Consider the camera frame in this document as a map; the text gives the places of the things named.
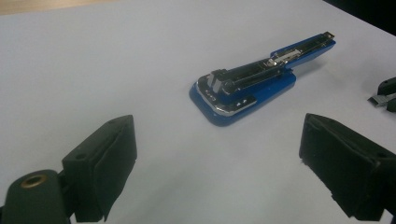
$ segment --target white table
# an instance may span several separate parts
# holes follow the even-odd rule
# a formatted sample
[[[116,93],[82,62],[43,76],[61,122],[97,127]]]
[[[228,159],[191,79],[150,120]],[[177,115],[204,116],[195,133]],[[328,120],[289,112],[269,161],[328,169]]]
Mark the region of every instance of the white table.
[[[210,71],[326,31],[333,49],[229,127],[189,98]],[[70,150],[126,114],[138,159],[109,224],[359,223],[301,163],[305,114],[396,152],[395,114],[367,102],[395,76],[396,37],[322,1],[119,1],[2,16],[0,53],[1,203],[15,179],[60,172]]]

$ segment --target black device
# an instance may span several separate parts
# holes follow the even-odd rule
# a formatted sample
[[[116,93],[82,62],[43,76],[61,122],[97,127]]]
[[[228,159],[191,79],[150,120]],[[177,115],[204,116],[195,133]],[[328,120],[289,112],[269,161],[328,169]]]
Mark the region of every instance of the black device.
[[[25,175],[8,189],[1,224],[66,224],[107,218],[122,193],[137,157],[132,115],[106,122],[62,163],[58,174],[42,170]]]
[[[343,124],[307,114],[300,158],[349,217],[396,215],[396,155]]]
[[[386,106],[389,112],[396,112],[396,77],[381,82],[376,95],[368,101],[375,107]]]

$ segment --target black clamp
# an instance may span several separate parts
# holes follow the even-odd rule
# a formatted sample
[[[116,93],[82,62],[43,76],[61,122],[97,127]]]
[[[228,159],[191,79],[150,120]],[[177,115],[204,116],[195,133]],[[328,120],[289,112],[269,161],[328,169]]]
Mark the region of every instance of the black clamp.
[[[333,119],[307,114],[300,158],[349,217],[396,216],[396,155]]]
[[[396,77],[383,81],[369,102],[375,107],[386,106],[389,112],[396,112]]]
[[[69,224],[107,218],[136,160],[134,118],[106,122],[62,160],[57,174],[42,170],[8,188],[0,224]]]

